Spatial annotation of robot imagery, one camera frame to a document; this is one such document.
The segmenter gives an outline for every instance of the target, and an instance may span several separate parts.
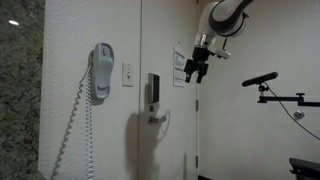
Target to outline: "light switch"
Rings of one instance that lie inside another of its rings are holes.
[[[122,63],[122,86],[133,87],[133,65]]]

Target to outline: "white telephone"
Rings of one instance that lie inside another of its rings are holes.
[[[71,111],[68,126],[59,150],[57,161],[50,179],[56,179],[59,174],[60,162],[67,146],[68,138],[71,133],[72,123],[76,116],[77,106],[81,99],[83,81],[86,80],[86,176],[88,180],[93,180],[93,145],[92,145],[92,117],[91,100],[103,101],[110,94],[110,80],[114,65],[113,50],[106,43],[98,43],[94,50],[90,52],[88,68],[79,82],[79,90]]]

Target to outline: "white door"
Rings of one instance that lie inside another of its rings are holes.
[[[196,180],[196,83],[173,86],[174,47],[192,56],[197,30],[195,0],[142,0],[139,180]],[[160,75],[155,112],[146,103],[148,73]],[[150,116],[167,116],[150,125]]]

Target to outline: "robotic arm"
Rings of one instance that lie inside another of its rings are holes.
[[[186,82],[190,82],[191,75],[197,71],[197,83],[201,83],[202,77],[207,74],[208,64],[205,61],[209,56],[217,55],[218,58],[228,59],[231,54],[224,47],[215,49],[214,52],[208,47],[214,44],[216,36],[225,38],[236,37],[241,34],[246,26],[245,19],[248,17],[243,11],[253,0],[222,0],[207,5],[204,9],[193,50],[193,60],[188,60],[184,71]]]

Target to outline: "hinge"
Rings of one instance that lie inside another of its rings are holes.
[[[196,168],[199,167],[199,156],[196,156]]]
[[[196,100],[196,111],[199,111],[199,100]]]

